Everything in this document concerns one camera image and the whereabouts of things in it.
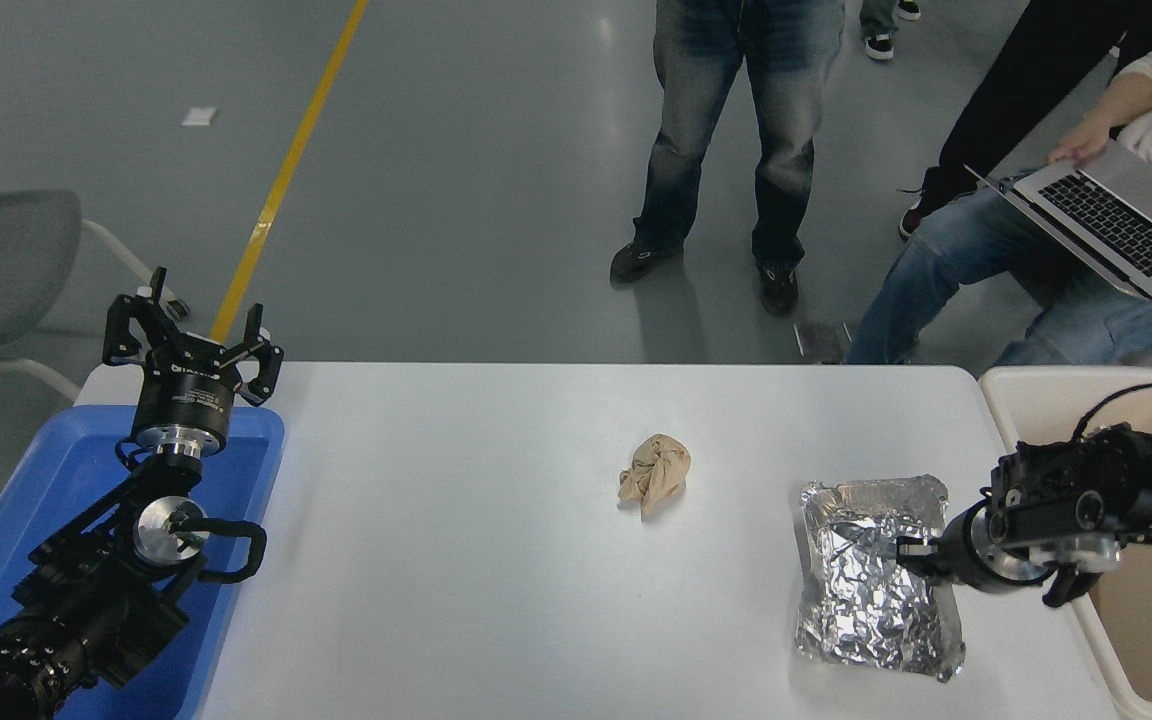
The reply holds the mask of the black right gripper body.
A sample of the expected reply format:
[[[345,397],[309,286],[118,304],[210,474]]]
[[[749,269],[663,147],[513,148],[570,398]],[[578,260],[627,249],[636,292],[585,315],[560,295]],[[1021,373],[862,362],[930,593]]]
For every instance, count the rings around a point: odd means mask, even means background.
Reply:
[[[1038,588],[1049,579],[1049,570],[998,546],[990,536],[991,502],[982,500],[961,511],[934,547],[952,583],[987,594],[1007,594]]]

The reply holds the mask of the person's hand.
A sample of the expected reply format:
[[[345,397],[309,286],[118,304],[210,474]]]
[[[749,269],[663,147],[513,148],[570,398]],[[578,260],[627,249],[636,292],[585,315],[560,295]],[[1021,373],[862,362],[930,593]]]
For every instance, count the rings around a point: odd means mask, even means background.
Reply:
[[[1111,141],[1111,126],[1083,122],[1064,132],[1051,149],[1044,162],[1047,165],[1059,161],[1082,162],[1100,154],[1106,143]]]

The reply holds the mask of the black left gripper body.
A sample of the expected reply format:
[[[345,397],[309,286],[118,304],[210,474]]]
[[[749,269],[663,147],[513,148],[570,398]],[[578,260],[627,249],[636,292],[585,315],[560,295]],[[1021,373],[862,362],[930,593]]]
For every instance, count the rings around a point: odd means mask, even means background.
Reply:
[[[182,348],[151,347],[132,432],[177,425],[227,433],[241,376],[236,366],[221,365],[223,353],[223,346],[200,338],[187,338]]]

